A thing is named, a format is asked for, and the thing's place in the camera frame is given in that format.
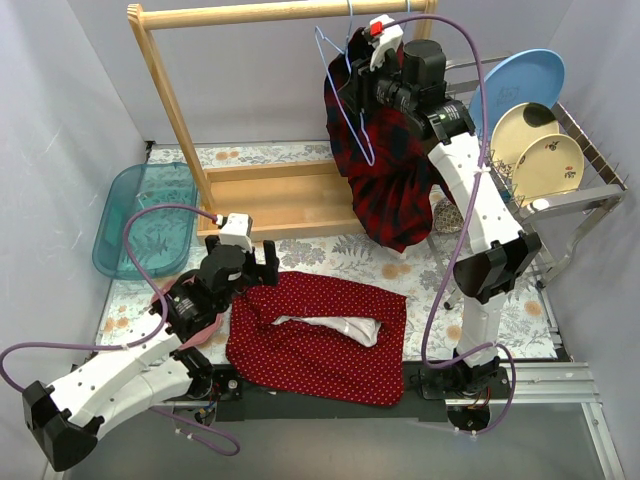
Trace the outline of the red plaid skirt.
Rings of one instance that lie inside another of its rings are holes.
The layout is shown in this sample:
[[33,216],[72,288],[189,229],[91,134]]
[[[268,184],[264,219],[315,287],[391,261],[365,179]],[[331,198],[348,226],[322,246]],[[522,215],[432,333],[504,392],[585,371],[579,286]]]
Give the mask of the red plaid skirt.
[[346,119],[334,91],[347,81],[342,54],[328,66],[324,80],[326,129],[340,174],[350,185],[353,210],[366,234],[380,246],[403,253],[426,239],[433,228],[431,192],[438,187],[453,197],[405,117],[387,107],[365,116],[365,132],[354,136],[358,122]]

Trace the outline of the red polka dot cloth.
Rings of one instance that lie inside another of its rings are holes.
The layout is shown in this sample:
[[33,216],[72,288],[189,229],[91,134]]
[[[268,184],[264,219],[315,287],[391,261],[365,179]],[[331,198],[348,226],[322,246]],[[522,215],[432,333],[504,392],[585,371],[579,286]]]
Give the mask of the red polka dot cloth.
[[234,299],[226,357],[277,390],[390,407],[404,393],[406,298],[302,272]]

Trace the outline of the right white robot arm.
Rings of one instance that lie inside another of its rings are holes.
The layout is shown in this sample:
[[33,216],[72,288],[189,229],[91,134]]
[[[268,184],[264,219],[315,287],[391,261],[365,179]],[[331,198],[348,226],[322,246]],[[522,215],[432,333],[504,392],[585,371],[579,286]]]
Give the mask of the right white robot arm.
[[541,248],[535,233],[527,233],[505,205],[485,163],[489,147],[489,90],[479,82],[481,123],[450,98],[444,80],[446,58],[439,43],[403,43],[364,32],[364,49],[350,59],[339,98],[353,113],[364,116],[377,107],[403,114],[411,135],[433,145],[429,162],[442,176],[455,203],[464,209],[461,239],[471,254],[452,258],[444,275],[455,281],[463,298],[462,334],[452,359],[433,364],[443,371],[450,388],[475,397],[498,376],[499,355],[507,349],[498,340],[508,294]]

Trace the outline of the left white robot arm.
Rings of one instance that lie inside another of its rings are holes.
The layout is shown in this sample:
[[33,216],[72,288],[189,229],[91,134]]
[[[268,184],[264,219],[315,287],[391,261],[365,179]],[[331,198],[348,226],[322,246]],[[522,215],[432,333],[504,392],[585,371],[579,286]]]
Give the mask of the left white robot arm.
[[110,430],[156,404],[187,396],[205,398],[214,367],[198,346],[212,335],[235,297],[254,286],[274,286],[279,259],[263,243],[264,263],[253,249],[206,240],[199,268],[182,275],[149,310],[165,314],[161,330],[141,344],[102,351],[67,375],[22,392],[25,424],[50,466],[66,471],[83,461]]

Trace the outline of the pink polka dot plate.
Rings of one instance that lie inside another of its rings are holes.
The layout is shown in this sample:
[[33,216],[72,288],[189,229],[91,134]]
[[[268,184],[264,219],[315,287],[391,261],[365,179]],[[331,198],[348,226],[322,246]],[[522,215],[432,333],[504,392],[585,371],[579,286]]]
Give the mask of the pink polka dot plate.
[[[181,350],[201,345],[220,327],[224,296],[209,288],[195,269],[166,284],[161,293],[168,306],[166,331],[179,337]],[[161,297],[152,297],[150,314],[161,313]]]

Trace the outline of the teal plastic basket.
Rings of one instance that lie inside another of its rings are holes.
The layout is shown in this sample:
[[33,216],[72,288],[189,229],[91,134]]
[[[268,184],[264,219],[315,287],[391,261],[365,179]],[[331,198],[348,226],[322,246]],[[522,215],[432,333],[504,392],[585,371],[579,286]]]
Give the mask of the teal plastic basket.
[[[110,188],[92,251],[93,265],[116,280],[142,276],[123,246],[123,230],[131,216],[158,204],[194,207],[198,190],[184,163],[140,164],[119,173]],[[129,244],[140,265],[152,278],[182,270],[188,260],[195,214],[182,209],[162,209],[135,220]]]

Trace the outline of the floral table mat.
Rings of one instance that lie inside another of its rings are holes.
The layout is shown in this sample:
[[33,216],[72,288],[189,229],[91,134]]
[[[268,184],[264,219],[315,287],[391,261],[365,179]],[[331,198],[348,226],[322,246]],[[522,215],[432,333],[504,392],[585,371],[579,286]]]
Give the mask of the floral table mat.
[[[196,152],[205,169],[332,157],[324,141],[200,146]],[[422,337],[428,335],[427,353],[430,360],[435,361],[449,358],[461,335],[460,303],[452,310],[440,308],[432,328],[425,327],[441,274],[456,242],[454,235],[435,233],[424,243],[394,254],[360,234],[285,239],[277,242],[276,248],[284,271],[343,278],[405,296],[407,322],[403,357],[419,359]],[[146,315],[151,296],[152,291],[144,281],[114,281],[98,329],[99,343],[123,343],[135,328],[156,326],[157,319]],[[499,340],[520,361],[555,358],[552,323],[533,278],[520,279],[509,294],[502,311]]]

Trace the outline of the wooden clothes rack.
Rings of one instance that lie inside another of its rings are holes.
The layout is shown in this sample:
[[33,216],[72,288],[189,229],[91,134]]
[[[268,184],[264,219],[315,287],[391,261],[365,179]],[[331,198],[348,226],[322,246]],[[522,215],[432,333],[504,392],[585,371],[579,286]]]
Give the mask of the wooden clothes rack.
[[[405,1],[352,1],[354,16],[406,11]],[[412,1],[411,13],[433,13]],[[304,140],[320,133],[320,68],[311,23],[347,17],[346,1],[279,1],[147,11],[127,19],[188,161],[198,143]]]

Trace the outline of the cream plate black spot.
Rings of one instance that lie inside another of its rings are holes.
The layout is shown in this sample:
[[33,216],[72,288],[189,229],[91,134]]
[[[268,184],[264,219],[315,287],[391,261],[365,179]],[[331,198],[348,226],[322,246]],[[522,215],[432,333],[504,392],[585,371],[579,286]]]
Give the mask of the cream plate black spot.
[[527,102],[511,108],[497,122],[491,137],[495,169],[503,175],[510,174],[530,144],[559,130],[555,115],[542,104]]

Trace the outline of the blue plate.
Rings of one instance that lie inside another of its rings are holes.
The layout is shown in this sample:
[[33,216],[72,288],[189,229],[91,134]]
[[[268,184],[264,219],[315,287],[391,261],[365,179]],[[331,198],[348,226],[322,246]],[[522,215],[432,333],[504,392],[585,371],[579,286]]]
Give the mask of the blue plate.
[[516,53],[496,65],[484,77],[488,111],[488,136],[500,118],[522,103],[551,108],[560,97],[566,68],[562,57],[549,49]]

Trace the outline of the patterned bowl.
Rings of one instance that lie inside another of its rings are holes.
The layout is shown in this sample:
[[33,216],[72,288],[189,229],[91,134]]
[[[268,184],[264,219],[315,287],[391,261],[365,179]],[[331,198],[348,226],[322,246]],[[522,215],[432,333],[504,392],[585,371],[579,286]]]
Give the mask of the patterned bowl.
[[459,232],[464,224],[459,209],[447,198],[441,198],[433,209],[433,227],[438,233],[454,234]]

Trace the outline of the cream plate floral print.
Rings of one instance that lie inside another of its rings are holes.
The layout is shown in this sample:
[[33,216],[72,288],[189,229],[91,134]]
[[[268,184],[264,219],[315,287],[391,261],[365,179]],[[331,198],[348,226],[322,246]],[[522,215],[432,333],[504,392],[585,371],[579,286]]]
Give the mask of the cream plate floral print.
[[577,190],[585,169],[580,145],[564,134],[550,134],[527,147],[514,168],[513,196],[530,203]]

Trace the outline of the metal dish rack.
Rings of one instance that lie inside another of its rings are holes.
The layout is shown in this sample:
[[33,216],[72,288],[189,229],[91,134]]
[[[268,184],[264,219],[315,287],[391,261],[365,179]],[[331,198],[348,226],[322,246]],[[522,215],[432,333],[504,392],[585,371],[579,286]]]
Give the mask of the metal dish rack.
[[466,221],[462,236],[471,253],[453,268],[466,300],[486,305],[513,289],[542,247],[525,225],[603,212],[622,196],[615,181],[580,186],[587,147],[554,112],[564,78],[559,54],[526,50],[494,67],[470,105],[443,97],[426,111],[435,141],[428,158]]

